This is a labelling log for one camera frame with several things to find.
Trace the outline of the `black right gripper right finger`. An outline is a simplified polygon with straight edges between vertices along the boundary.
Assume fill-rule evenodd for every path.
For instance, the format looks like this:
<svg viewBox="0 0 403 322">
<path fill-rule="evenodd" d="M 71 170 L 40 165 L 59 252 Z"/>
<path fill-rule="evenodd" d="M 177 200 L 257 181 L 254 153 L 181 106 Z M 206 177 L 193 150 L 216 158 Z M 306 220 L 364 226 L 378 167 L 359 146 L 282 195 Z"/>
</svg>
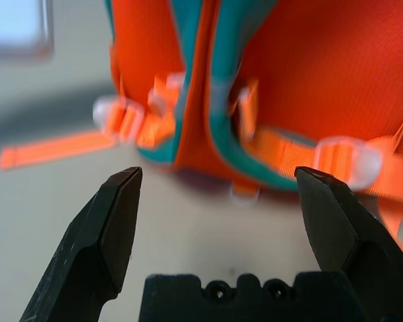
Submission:
<svg viewBox="0 0 403 322">
<path fill-rule="evenodd" d="M 298 167 L 295 177 L 320 269 L 343 273 L 372 321 L 403 321 L 403 250 L 385 224 L 332 175 Z"/>
</svg>

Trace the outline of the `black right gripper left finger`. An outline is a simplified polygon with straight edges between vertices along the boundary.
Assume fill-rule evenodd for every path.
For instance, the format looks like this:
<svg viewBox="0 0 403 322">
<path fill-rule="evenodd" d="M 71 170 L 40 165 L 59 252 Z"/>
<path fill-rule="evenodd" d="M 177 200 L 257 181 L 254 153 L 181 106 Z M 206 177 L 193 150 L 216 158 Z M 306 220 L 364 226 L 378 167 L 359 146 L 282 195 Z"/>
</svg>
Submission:
<svg viewBox="0 0 403 322">
<path fill-rule="evenodd" d="M 142 169 L 111 175 L 67 227 L 21 321 L 98 321 L 122 291 L 130 261 Z"/>
</svg>

